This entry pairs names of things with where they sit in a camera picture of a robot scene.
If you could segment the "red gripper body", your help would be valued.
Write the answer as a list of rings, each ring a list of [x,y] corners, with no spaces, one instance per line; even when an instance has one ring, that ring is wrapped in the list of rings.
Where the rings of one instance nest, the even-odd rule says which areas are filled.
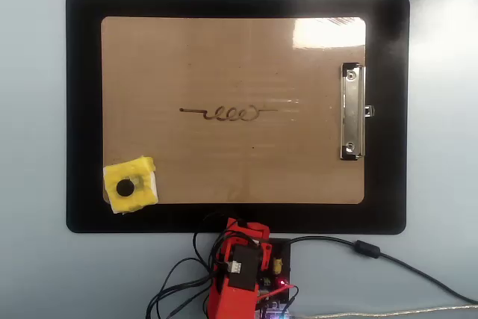
[[[255,239],[244,238],[238,235],[230,235],[224,237],[223,242],[221,244],[221,251],[231,250],[232,247],[236,245],[252,248],[259,248],[261,246],[260,242]]]

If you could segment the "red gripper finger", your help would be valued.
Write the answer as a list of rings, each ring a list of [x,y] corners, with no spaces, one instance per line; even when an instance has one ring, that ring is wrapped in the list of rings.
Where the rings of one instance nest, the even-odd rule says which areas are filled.
[[[269,267],[270,257],[273,249],[273,245],[270,243],[270,229],[268,226],[256,222],[247,222],[246,228],[246,233],[248,234],[248,236],[250,236],[260,248],[260,271],[265,271]]]
[[[242,238],[247,239],[246,234],[243,232],[243,227],[239,225],[237,219],[229,217],[226,224],[226,239],[230,238]]]

